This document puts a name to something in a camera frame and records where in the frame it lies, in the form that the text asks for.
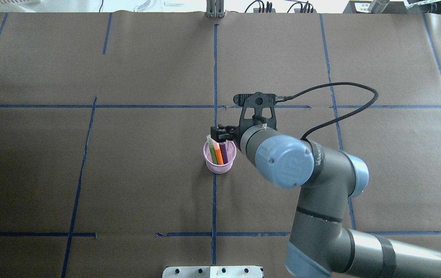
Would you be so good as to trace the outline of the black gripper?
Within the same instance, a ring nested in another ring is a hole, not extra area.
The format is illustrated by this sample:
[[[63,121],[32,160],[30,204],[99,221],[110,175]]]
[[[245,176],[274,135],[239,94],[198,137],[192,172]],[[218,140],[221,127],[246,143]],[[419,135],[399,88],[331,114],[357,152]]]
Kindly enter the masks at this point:
[[[236,145],[241,145],[243,135],[247,129],[246,125],[215,125],[210,127],[210,136],[217,142],[234,141]]]

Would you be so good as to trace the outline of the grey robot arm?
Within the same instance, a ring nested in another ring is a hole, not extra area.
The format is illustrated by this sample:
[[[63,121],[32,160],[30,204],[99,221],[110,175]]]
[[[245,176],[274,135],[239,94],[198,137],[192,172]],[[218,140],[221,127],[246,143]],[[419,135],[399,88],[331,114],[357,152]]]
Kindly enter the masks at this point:
[[[241,131],[211,127],[213,140],[234,141],[266,180],[300,188],[285,266],[297,278],[441,278],[441,252],[343,227],[349,197],[367,186],[363,160],[281,134],[266,124]]]

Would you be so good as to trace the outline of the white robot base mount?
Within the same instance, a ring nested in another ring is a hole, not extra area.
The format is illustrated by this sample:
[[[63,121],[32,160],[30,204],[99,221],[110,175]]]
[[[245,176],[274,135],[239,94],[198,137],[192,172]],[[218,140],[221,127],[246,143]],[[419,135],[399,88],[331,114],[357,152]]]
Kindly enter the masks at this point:
[[[193,266],[167,267],[163,278],[264,278],[258,266]]]

